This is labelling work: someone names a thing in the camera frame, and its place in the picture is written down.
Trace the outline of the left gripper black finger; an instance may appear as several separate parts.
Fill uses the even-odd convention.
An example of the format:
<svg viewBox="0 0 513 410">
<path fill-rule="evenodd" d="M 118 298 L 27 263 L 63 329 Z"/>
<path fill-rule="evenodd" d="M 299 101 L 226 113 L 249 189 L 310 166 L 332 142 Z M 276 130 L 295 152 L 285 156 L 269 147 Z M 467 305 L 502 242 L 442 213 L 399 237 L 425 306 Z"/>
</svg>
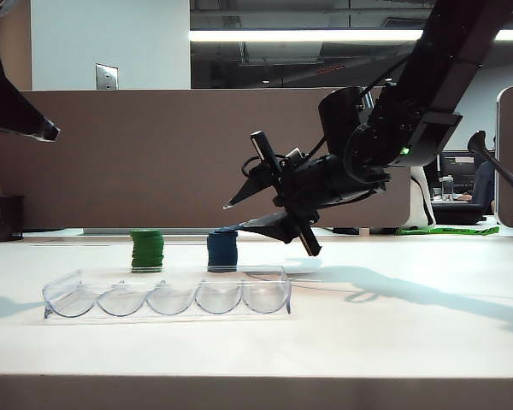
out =
<svg viewBox="0 0 513 410">
<path fill-rule="evenodd" d="M 0 59 L 0 132 L 55 142 L 60 129 L 7 79 Z"/>
</svg>

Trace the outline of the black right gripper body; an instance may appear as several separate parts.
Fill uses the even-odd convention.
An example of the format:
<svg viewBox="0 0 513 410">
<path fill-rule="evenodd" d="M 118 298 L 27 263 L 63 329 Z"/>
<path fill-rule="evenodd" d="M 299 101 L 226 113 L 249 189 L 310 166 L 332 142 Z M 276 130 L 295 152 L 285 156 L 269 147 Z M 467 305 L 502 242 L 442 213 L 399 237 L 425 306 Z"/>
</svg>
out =
<svg viewBox="0 0 513 410">
<path fill-rule="evenodd" d="M 320 209 L 358 202 L 376 193 L 375 183 L 355 180 L 336 155 L 300 163 L 289 157 L 282 166 L 264 132 L 252 133 L 251 142 L 261 164 L 272 172 L 281 173 L 280 194 L 276 195 L 274 204 L 298 225 L 301 231 L 298 238 L 310 256 L 317 256 L 321 251 L 311 229 L 319 220 Z"/>
</svg>

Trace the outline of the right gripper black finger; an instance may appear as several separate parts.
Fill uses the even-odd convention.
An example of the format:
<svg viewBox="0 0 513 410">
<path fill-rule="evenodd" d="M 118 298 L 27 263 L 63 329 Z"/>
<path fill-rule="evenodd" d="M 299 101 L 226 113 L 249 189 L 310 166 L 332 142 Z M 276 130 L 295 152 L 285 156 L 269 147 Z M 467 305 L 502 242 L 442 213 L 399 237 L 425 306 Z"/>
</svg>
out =
<svg viewBox="0 0 513 410">
<path fill-rule="evenodd" d="M 264 235 L 283 243 L 290 243 L 299 237 L 301 231 L 287 212 L 278 212 L 242 222 L 236 226 L 239 231 Z"/>
<path fill-rule="evenodd" d="M 241 186 L 238 193 L 224 205 L 224 208 L 232 208 L 250 196 L 253 196 L 271 186 L 275 188 L 276 194 L 279 195 L 280 176 L 281 173 L 272 172 L 265 167 L 255 167 L 251 169 L 249 176 Z"/>
</svg>

